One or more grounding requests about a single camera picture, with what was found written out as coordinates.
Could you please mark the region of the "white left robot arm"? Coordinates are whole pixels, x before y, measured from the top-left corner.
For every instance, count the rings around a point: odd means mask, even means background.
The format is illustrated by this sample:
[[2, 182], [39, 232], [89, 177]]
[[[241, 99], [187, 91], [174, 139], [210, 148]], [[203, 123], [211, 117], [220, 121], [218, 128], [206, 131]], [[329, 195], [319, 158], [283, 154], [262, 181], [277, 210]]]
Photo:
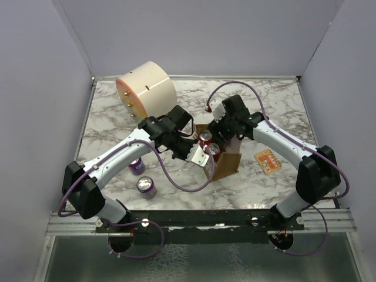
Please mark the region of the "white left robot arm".
[[130, 223], [126, 209], [118, 201], [106, 199], [101, 190], [133, 161], [160, 146], [171, 150], [174, 159], [187, 161], [196, 143], [181, 131], [192, 121], [193, 117], [177, 105], [166, 115], [144, 118], [125, 140], [87, 164], [70, 162], [63, 177], [63, 200], [81, 218], [108, 216], [114, 230], [125, 231]]

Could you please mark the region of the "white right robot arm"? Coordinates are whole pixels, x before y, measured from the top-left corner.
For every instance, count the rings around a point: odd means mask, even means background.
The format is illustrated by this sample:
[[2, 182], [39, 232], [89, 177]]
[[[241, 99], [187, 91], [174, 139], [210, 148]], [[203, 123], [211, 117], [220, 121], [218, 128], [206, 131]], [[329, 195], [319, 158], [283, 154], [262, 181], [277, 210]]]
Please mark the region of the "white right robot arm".
[[303, 143], [278, 129], [261, 112], [250, 113], [239, 95], [213, 100], [207, 108], [214, 117], [208, 125], [209, 131], [221, 146], [233, 137], [247, 137], [274, 150], [297, 169], [295, 189], [271, 209], [270, 223], [275, 229], [284, 229], [293, 215], [316, 204], [339, 186], [340, 174], [335, 169], [337, 162], [332, 148]]

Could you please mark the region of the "red cola can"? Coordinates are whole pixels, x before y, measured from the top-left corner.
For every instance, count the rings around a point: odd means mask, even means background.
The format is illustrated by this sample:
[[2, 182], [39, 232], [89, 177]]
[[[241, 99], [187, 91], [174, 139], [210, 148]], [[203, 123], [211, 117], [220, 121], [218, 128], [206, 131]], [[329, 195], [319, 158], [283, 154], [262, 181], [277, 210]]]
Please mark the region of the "red cola can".
[[207, 145], [208, 149], [210, 150], [211, 154], [213, 155], [214, 161], [216, 162], [221, 155], [221, 150], [218, 144], [216, 143], [209, 143]]
[[212, 142], [213, 136], [212, 136], [212, 134], [209, 130], [205, 129], [205, 130], [202, 130], [198, 134], [197, 139], [198, 139], [200, 145], [204, 146], [204, 145], [209, 145]]

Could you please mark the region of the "red cola can front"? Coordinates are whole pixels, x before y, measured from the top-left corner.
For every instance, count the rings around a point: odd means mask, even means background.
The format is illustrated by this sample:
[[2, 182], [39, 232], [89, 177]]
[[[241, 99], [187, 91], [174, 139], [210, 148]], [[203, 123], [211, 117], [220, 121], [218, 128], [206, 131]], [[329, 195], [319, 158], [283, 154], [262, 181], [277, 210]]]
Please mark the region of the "red cola can front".
[[213, 155], [214, 161], [216, 162], [221, 155], [221, 150], [218, 144], [216, 143], [209, 143], [207, 145], [208, 149], [210, 150], [211, 154]]

